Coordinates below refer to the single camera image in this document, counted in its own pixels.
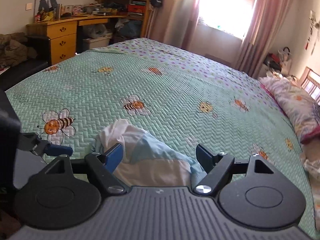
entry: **gray ribbed panel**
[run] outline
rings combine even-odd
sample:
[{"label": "gray ribbed panel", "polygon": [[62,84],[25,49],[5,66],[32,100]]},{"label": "gray ribbed panel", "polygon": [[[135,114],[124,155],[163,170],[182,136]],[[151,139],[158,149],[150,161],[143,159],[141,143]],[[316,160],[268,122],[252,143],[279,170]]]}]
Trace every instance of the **gray ribbed panel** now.
[{"label": "gray ribbed panel", "polygon": [[186,187],[134,187],[108,198],[97,214],[74,228],[44,231],[24,226],[11,240],[291,240],[309,239],[297,228],[256,232],[226,219],[212,199]]}]

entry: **black suit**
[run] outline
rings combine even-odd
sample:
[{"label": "black suit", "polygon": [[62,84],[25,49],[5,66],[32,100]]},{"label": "black suit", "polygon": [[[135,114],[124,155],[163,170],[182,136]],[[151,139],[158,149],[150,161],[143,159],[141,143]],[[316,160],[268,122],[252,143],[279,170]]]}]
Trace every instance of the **black suit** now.
[{"label": "black suit", "polygon": [[50,3],[51,7],[49,8],[46,0],[40,0],[38,14],[40,14],[42,10],[44,10],[45,12],[54,11],[54,9],[58,7],[57,0],[50,0]]}]

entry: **white shirt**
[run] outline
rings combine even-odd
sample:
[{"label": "white shirt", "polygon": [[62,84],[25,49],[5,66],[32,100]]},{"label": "white shirt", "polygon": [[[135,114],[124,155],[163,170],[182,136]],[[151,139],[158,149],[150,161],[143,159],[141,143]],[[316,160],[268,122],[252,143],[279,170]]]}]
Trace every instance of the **white shirt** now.
[{"label": "white shirt", "polygon": [[52,7],[52,5],[51,5],[51,1],[50,0],[45,0],[45,2],[47,3],[47,5],[49,6],[49,8],[51,8]]}]

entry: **desk top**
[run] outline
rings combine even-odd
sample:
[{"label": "desk top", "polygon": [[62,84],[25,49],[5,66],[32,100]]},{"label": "desk top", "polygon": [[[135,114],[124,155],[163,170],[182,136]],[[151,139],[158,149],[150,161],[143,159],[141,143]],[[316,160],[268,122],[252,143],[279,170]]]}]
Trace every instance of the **desk top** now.
[{"label": "desk top", "polygon": [[104,19],[104,18],[126,18],[127,15],[108,15],[108,16],[84,16],[84,17],[66,17],[61,20],[53,20],[53,21],[46,21],[46,22],[39,22],[33,24],[27,24],[27,26],[31,25],[52,25],[58,23],[65,23],[65,22],[72,22],[72,21],[83,21],[83,20],[92,20],[92,19]]}]

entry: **man in pilot uniform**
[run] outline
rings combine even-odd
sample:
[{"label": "man in pilot uniform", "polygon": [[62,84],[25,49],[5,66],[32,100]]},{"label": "man in pilot uniform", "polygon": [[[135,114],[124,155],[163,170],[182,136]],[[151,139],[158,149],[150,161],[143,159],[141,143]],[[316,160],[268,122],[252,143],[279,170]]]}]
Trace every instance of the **man in pilot uniform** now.
[{"label": "man in pilot uniform", "polygon": [[45,12],[54,11],[57,7],[57,0],[40,0],[38,14],[40,14],[42,10]]}]

